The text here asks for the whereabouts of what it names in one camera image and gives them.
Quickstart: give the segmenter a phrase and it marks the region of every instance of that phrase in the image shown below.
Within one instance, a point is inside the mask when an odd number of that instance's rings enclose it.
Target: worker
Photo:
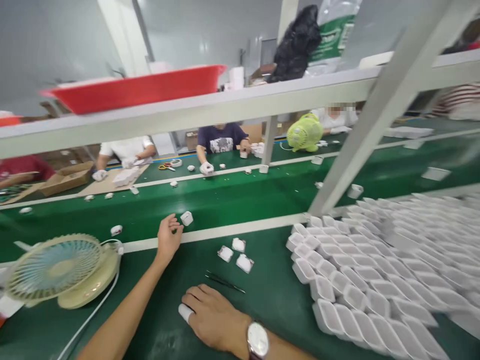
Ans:
[[[124,169],[130,169],[135,162],[152,157],[157,153],[150,136],[133,137],[125,140],[102,142],[100,153],[96,160],[96,172],[93,174],[95,181],[102,181],[107,177],[108,162],[115,154],[121,161]]]
[[[354,107],[321,107],[313,109],[311,113],[320,121],[324,136],[349,133],[359,120]]]
[[[180,246],[183,230],[184,226],[177,222],[175,214],[161,221],[153,263],[93,335],[77,360],[123,359],[160,277]],[[188,318],[193,332],[213,349],[245,360],[314,359],[253,322],[250,316],[236,310],[225,297],[207,285],[189,288],[181,301],[194,311]]]
[[[201,127],[198,130],[198,145],[196,155],[200,161],[200,172],[210,175],[214,172],[214,166],[207,161],[207,155],[232,151],[240,146],[240,151],[250,153],[249,135],[235,122],[219,123],[212,126]]]
[[[55,170],[35,155],[0,159],[0,189],[46,181],[54,174]]]

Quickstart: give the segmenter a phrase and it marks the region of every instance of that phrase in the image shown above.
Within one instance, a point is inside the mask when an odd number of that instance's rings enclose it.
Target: green fan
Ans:
[[[313,153],[319,149],[317,143],[323,134],[324,128],[320,124],[319,118],[308,113],[290,126],[286,133],[286,139],[294,152],[302,149]]]

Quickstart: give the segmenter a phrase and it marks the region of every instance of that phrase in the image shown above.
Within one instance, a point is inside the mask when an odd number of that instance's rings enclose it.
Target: red basket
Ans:
[[[209,65],[89,85],[54,88],[74,114],[98,113],[137,105],[215,93],[225,65]]]

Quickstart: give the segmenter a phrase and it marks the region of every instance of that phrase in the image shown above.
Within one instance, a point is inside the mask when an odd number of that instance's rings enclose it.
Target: white glove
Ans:
[[[214,166],[208,161],[205,161],[202,165],[200,165],[200,172],[203,175],[211,175],[214,172]]]
[[[338,126],[338,127],[333,127],[332,129],[330,129],[330,134],[331,135],[336,135],[336,134],[341,134],[341,133],[349,133],[351,131],[352,131],[352,129],[350,127]]]
[[[107,177],[108,173],[105,170],[98,170],[97,172],[93,173],[91,176],[95,181],[102,181]]]
[[[138,161],[139,159],[136,156],[126,158],[121,162],[121,166],[124,169],[131,169],[134,167],[134,164]]]

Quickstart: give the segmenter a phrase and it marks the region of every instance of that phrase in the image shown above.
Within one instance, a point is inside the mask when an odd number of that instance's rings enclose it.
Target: hand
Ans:
[[[336,135],[336,134],[341,134],[341,133],[349,133],[351,132],[352,129],[350,127],[346,126],[338,126],[330,129],[330,134],[331,135]]]
[[[179,249],[184,226],[180,225],[175,214],[170,214],[160,222],[158,229],[158,250],[156,259],[169,263]]]
[[[121,166],[124,169],[131,169],[134,167],[134,164],[138,161],[139,159],[136,156],[133,157],[128,157],[125,160],[121,162]]]
[[[250,151],[252,151],[252,147],[247,139],[240,141],[240,151],[246,152],[247,154],[250,154]]]
[[[97,172],[94,172],[91,177],[93,178],[93,180],[100,182],[103,179],[105,179],[107,176],[108,176],[108,173],[105,170],[98,170]]]
[[[202,165],[200,165],[200,172],[203,175],[211,175],[214,172],[214,166],[208,161],[205,161]]]
[[[205,345],[239,359],[249,358],[250,316],[235,309],[222,294],[205,284],[189,288],[181,302],[195,312],[188,318],[188,324]]]

